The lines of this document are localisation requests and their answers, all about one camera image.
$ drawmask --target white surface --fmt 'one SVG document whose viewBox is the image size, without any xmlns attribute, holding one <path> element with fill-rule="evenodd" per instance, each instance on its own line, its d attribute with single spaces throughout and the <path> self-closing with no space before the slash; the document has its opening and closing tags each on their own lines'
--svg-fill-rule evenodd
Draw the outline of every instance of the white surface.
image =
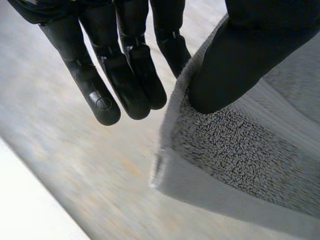
<svg viewBox="0 0 320 240">
<path fill-rule="evenodd" d="M 89 240 L 0 138 L 0 239 Z"/>
</svg>

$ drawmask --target gray floor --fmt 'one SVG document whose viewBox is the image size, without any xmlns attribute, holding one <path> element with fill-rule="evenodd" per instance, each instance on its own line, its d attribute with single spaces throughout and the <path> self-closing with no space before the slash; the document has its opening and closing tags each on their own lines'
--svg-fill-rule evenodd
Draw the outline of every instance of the gray floor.
<svg viewBox="0 0 320 240">
<path fill-rule="evenodd" d="M 192 54 L 225 12 L 223 0 L 187 1 L 181 32 Z M 146 39 L 170 94 L 175 79 L 155 44 L 151 16 Z M 58 53 L 7 1 L 0 3 L 0 83 L 0 136 L 93 240 L 292 239 L 150 189 L 164 110 L 100 125 Z"/>
</svg>

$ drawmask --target folded towel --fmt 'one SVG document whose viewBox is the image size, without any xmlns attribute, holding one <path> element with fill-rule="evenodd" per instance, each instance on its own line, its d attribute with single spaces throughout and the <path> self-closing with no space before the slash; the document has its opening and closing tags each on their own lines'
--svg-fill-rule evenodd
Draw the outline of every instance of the folded towel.
<svg viewBox="0 0 320 240">
<path fill-rule="evenodd" d="M 178 78 L 150 185 L 172 198 L 303 239 L 320 236 L 320 34 L 236 102 L 196 112 L 188 85 L 220 21 Z"/>
</svg>

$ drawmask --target terry cloth texture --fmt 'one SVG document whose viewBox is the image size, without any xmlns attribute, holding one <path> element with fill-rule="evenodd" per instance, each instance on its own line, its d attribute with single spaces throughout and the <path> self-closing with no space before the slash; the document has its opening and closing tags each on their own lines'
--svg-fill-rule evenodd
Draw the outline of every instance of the terry cloth texture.
<svg viewBox="0 0 320 240">
<path fill-rule="evenodd" d="M 320 236 L 320 34 L 244 96 L 195 111 L 188 85 L 216 29 L 189 61 L 160 131 L 151 186 L 180 201 L 288 234 Z"/>
</svg>

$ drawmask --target towel fold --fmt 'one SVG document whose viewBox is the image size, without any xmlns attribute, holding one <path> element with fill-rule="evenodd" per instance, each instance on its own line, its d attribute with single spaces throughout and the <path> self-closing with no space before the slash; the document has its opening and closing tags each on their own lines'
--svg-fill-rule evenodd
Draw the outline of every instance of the towel fold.
<svg viewBox="0 0 320 240">
<path fill-rule="evenodd" d="M 171 95 L 150 185 L 188 204 L 303 239 L 320 236 L 320 34 L 236 102 L 196 112 L 188 85 L 226 15 Z"/>
</svg>

